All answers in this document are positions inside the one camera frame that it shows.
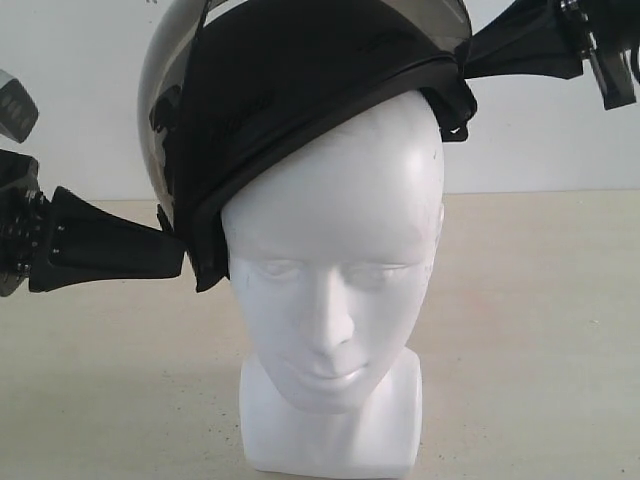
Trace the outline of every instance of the beige table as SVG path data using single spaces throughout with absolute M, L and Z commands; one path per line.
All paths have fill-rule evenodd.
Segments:
M 640 192 L 446 203 L 412 478 L 640 478 Z M 0 301 L 0 480 L 282 478 L 244 463 L 245 333 L 189 267 Z

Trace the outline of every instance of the mannequin chin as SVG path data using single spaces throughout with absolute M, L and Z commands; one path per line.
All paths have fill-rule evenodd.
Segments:
M 405 345 L 442 228 L 443 169 L 435 116 L 410 92 L 309 143 L 225 206 L 231 285 L 255 347 L 241 386 L 245 450 L 258 445 L 251 437 L 260 429 L 280 430 L 269 432 L 274 438 L 306 429 L 315 444 L 331 422 L 350 419 L 340 430 L 358 449 L 356 438 L 378 421 L 397 426 L 394 415 L 406 412 L 421 423 L 419 362 Z M 269 402 L 272 415 L 282 414 L 277 425 L 252 420 Z M 406 463 L 421 425 L 396 426 L 388 430 L 407 437 Z M 257 464 L 276 455 L 249 450 L 263 458 Z M 353 459 L 345 462 L 337 473 L 351 471 Z M 270 469 L 329 473 L 276 464 Z

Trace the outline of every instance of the mannequin eye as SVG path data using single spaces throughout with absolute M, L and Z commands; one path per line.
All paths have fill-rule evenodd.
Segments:
M 258 263 L 260 272 L 267 278 L 291 280 L 300 272 L 300 262 L 294 260 L 268 260 Z
M 408 268 L 407 265 L 358 265 L 346 270 L 345 279 L 358 288 L 381 288 L 400 280 Z

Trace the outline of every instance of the mannequin head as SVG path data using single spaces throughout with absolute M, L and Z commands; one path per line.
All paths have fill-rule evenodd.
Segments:
M 436 118 L 410 92 L 306 145 L 222 212 L 256 353 L 294 407 L 360 407 L 413 330 L 443 210 Z

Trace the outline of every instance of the helmet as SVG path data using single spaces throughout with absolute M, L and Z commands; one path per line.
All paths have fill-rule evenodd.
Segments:
M 202 292 L 228 276 L 221 210 L 313 139 L 422 92 L 445 142 L 476 113 L 462 0 L 174 0 L 142 71 L 139 132 L 163 229 Z

